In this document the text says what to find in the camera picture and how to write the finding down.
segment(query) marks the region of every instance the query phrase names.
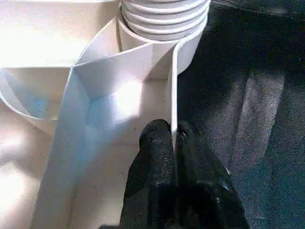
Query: white plastic tray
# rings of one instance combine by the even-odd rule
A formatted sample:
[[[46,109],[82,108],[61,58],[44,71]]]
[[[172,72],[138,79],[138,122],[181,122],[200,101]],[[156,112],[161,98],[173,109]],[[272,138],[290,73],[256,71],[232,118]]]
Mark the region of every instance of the white plastic tray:
[[[0,80],[2,100],[31,122],[38,120],[48,128],[49,122],[55,124],[57,113],[49,115],[48,106],[36,109],[35,102],[56,101],[58,107],[63,94],[31,229],[117,225],[128,168],[138,152],[145,124],[166,119],[175,140],[177,75],[190,64],[205,24],[181,40],[157,42],[142,38],[125,25],[118,2],[3,4],[11,13],[21,11],[22,17],[29,18],[24,28],[38,23],[43,31],[51,21],[50,28],[59,27],[50,34],[64,28],[64,36],[86,34],[83,38],[87,41],[93,38],[82,53],[75,51],[75,55],[81,54],[78,58],[73,55],[65,66],[32,60],[34,68],[30,63],[7,64],[9,72],[1,71],[5,76]],[[23,25],[22,17],[17,28]],[[54,55],[54,60],[57,58],[61,59],[59,54]],[[64,91],[66,74],[59,74],[61,68],[70,70]],[[46,82],[51,87],[44,90]]]
[[[68,78],[32,229],[119,223],[141,130],[163,118],[175,138],[177,74],[190,64],[204,27],[180,41],[155,42],[130,31],[118,14],[95,36]]]
[[[114,0],[0,2],[0,98],[53,135],[71,66],[117,10]]]

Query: white plastic base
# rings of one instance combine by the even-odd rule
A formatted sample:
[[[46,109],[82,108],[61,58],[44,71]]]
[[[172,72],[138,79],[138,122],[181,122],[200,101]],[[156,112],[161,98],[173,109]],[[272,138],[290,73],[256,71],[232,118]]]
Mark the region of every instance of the white plastic base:
[[[97,33],[71,67],[31,229],[96,229],[119,223],[128,168],[144,126],[153,119],[167,120],[174,144],[177,75],[191,63],[204,27],[181,40],[158,42],[132,32],[119,11]],[[22,92],[31,88],[49,101],[55,98],[53,90],[20,83],[22,74],[14,71]],[[1,95],[6,90],[11,90],[8,97],[18,94],[17,87],[0,82]],[[35,109],[29,112],[34,103],[26,106],[17,99],[7,105],[14,109],[18,101],[20,109],[15,110],[26,118],[56,122]]]

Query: white plastic structure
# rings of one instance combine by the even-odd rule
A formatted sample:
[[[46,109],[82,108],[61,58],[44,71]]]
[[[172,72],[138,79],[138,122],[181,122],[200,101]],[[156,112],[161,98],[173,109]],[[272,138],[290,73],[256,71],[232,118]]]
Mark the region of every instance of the white plastic structure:
[[[0,2],[0,98],[53,135],[71,66],[118,1]]]
[[[86,10],[86,3],[75,4]],[[159,42],[130,30],[118,10],[93,37],[71,67],[63,91],[31,229],[119,224],[128,168],[145,124],[167,120],[175,141],[177,75],[191,63],[205,25],[183,39]],[[39,116],[32,108],[34,100],[20,99],[33,90],[31,83],[22,83],[22,74],[16,72],[1,73],[6,76],[0,81],[2,99],[10,101],[8,105],[19,101],[22,114]],[[48,94],[37,93],[39,98]]]
[[[210,0],[122,0],[129,27],[142,37],[170,41],[206,24]]]

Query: white compartment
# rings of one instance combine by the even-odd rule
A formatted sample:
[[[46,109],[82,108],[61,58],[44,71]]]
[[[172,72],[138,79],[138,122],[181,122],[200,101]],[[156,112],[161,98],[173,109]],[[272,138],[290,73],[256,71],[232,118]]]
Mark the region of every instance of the white compartment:
[[[4,103],[52,135],[71,66],[117,10],[114,0],[0,2]]]
[[[130,31],[119,14],[95,36],[67,81],[32,229],[119,223],[143,127],[166,119],[175,139],[177,74],[190,64],[203,29],[156,42]]]

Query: dark gray fabric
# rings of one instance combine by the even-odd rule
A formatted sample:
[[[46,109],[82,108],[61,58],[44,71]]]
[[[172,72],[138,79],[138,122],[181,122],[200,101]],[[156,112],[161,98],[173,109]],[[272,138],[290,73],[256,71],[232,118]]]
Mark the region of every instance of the dark gray fabric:
[[[210,12],[178,78],[179,119],[231,170],[251,228],[305,228],[304,23]]]
[[[212,0],[212,4],[305,20],[305,0]]]

